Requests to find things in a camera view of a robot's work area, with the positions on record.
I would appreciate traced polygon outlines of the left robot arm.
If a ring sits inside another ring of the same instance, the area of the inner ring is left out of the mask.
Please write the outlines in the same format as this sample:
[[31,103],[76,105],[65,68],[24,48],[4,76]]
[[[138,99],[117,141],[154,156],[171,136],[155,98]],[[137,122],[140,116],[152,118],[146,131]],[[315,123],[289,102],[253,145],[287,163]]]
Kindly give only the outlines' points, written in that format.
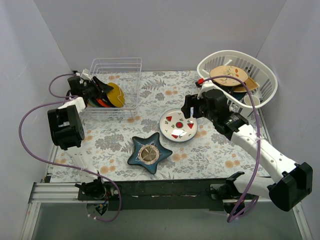
[[95,200],[106,200],[108,191],[99,171],[93,166],[84,148],[85,130],[80,113],[87,107],[80,91],[81,78],[72,75],[68,81],[75,90],[64,97],[62,106],[47,111],[51,139],[71,159],[72,168],[78,171],[80,183],[75,186]]

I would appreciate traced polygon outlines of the orange red round plate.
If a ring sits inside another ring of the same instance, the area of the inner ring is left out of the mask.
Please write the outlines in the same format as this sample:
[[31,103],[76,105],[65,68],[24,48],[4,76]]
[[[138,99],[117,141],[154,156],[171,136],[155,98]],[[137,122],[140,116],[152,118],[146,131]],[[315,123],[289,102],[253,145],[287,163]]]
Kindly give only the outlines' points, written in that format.
[[96,101],[104,108],[109,108],[109,106],[100,98],[97,98]]

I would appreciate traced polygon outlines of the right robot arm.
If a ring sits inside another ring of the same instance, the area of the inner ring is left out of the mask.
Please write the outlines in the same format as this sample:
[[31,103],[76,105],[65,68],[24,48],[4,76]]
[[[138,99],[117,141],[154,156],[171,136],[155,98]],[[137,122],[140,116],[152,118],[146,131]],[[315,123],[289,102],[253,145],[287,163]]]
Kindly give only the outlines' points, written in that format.
[[186,95],[181,111],[186,119],[208,119],[218,133],[253,158],[258,157],[256,163],[269,174],[269,177],[256,176],[251,181],[250,176],[237,172],[215,190],[217,196],[237,199],[249,188],[248,194],[270,199],[279,209],[288,212],[312,192],[312,167],[286,157],[259,137],[247,119],[229,109],[222,91],[211,89],[203,92],[201,98],[196,94]]

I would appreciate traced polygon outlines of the blue floral green plate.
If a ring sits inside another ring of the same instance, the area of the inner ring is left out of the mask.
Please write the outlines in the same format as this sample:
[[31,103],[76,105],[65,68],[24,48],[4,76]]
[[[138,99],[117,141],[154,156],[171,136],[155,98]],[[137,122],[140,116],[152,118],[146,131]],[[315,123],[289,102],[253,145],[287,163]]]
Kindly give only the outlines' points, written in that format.
[[97,106],[89,99],[88,105],[90,105],[92,108],[96,108]]

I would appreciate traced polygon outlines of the black glossy plate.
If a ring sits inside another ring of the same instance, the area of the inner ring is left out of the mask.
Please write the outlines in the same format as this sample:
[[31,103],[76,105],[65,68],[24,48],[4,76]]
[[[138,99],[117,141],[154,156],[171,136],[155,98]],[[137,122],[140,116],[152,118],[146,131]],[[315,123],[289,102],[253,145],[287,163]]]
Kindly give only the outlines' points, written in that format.
[[103,97],[102,100],[105,102],[106,105],[108,105],[110,108],[115,108],[116,106],[110,102],[110,100],[107,97]]

